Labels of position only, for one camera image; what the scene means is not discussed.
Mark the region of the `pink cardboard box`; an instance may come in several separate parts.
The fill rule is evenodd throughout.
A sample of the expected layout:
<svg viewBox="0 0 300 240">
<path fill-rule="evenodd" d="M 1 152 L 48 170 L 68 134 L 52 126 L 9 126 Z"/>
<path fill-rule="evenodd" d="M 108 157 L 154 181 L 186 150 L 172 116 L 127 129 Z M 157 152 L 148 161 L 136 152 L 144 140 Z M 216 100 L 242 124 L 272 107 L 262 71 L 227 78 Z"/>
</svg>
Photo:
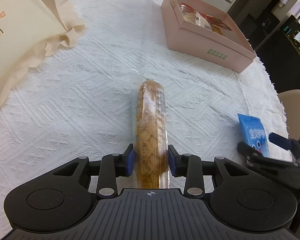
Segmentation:
<svg viewBox="0 0 300 240">
<path fill-rule="evenodd" d="M 223 21 L 230 27 L 223 35 L 187 22 L 181 5 Z M 189 54 L 238 73 L 243 72 L 256 54 L 232 18 L 220 9 L 201 0 L 163 0 L 162 17 L 167 46 L 171 50 Z"/>
</svg>

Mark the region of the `blue snack packet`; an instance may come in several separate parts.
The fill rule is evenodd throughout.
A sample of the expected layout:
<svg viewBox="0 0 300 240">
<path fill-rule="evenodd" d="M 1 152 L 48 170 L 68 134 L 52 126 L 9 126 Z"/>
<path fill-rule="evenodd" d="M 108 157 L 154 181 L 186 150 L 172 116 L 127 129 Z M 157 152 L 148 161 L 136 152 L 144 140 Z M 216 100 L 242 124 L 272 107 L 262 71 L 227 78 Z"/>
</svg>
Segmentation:
<svg viewBox="0 0 300 240">
<path fill-rule="evenodd" d="M 268 158 L 267 136 L 261 120 L 254 116 L 238 114 L 243 141 Z"/>
</svg>

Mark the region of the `long biscuit sleeve packet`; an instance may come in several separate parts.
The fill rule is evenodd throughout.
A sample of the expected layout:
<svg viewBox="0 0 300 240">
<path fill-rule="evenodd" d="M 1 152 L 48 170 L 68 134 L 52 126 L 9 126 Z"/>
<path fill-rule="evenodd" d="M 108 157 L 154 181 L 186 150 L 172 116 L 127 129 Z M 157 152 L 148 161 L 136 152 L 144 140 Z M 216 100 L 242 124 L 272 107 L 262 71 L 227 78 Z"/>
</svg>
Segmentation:
<svg viewBox="0 0 300 240">
<path fill-rule="evenodd" d="M 170 186 L 164 87 L 130 70 L 135 185 L 141 189 Z"/>
</svg>

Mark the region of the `beige chair at right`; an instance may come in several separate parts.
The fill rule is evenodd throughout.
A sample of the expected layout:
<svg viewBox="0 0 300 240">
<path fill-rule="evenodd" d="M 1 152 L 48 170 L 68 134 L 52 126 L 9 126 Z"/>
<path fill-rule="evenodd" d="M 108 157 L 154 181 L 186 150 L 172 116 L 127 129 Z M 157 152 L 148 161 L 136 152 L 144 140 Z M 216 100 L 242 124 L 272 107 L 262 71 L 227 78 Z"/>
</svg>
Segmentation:
<svg viewBox="0 0 300 240">
<path fill-rule="evenodd" d="M 300 89 L 282 92 L 278 96 L 285 108 L 289 137 L 298 140 L 300 139 Z"/>
</svg>

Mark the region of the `beige scalloped cloth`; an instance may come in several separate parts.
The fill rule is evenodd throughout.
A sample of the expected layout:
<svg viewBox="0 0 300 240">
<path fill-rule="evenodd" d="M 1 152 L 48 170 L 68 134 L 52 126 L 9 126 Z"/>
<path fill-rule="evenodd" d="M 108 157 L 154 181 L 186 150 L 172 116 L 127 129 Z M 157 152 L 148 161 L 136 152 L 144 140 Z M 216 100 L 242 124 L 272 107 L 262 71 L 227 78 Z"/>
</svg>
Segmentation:
<svg viewBox="0 0 300 240">
<path fill-rule="evenodd" d="M 29 68 L 39 66 L 46 57 L 56 53 L 60 46 L 74 47 L 85 32 L 85 22 L 78 18 L 72 3 L 68 0 L 55 0 L 56 8 L 66 31 L 55 37 L 39 42 L 15 64 L 13 74 L 7 81 L 0 96 L 0 106 L 7 99 L 10 89 L 27 73 Z"/>
</svg>

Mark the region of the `snack packets in box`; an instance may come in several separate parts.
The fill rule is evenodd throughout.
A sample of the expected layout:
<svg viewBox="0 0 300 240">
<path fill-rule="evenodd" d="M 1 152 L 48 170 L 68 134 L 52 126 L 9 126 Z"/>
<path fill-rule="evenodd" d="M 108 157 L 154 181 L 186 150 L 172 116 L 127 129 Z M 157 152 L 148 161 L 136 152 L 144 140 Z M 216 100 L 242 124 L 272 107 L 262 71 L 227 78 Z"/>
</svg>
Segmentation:
<svg viewBox="0 0 300 240">
<path fill-rule="evenodd" d="M 186 22 L 193 23 L 222 36 L 224 35 L 224 30 L 232 31 L 232 29 L 222 20 L 200 13 L 185 3 L 181 3 L 180 10 Z"/>
</svg>

